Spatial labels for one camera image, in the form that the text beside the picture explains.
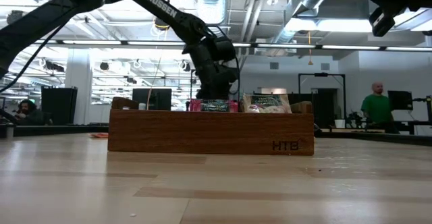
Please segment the person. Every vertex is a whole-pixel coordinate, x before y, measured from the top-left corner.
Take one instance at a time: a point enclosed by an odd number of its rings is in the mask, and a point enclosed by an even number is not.
[[[399,134],[394,125],[390,100],[383,95],[382,82],[372,84],[373,94],[363,100],[363,115],[371,122],[370,128],[383,129],[388,134]]]
[[[20,125],[44,125],[43,112],[36,108],[36,105],[26,99],[18,105],[15,118]]]

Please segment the computer monitor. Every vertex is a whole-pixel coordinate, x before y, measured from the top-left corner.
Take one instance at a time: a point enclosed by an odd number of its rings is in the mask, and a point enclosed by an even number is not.
[[[150,89],[135,88],[132,91],[132,100],[147,104]],[[148,104],[149,110],[171,110],[172,89],[152,89]]]
[[[411,92],[387,91],[393,110],[413,110]]]

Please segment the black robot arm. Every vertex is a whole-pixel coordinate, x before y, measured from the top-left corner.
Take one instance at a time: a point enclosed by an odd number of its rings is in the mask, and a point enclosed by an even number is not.
[[[18,55],[32,43],[75,15],[92,11],[107,3],[121,0],[51,0],[23,18],[0,30],[0,77],[3,77]],[[133,0],[169,25],[186,46],[201,81],[198,98],[227,99],[230,85],[237,79],[237,71],[221,65],[230,61],[236,52],[226,37],[217,37],[198,17],[184,13],[165,0]]]

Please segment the snack bag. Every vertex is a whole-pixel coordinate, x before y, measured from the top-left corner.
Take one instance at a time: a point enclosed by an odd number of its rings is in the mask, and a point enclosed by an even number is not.
[[[292,113],[287,94],[243,95],[245,113]]]
[[[230,112],[238,111],[238,104],[233,100],[221,99],[192,99],[190,110],[195,112]]]

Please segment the green shirt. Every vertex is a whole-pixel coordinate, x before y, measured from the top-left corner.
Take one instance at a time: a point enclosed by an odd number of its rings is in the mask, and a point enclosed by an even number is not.
[[[369,95],[363,100],[362,111],[369,114],[374,123],[390,122],[392,110],[389,98],[382,95]]]

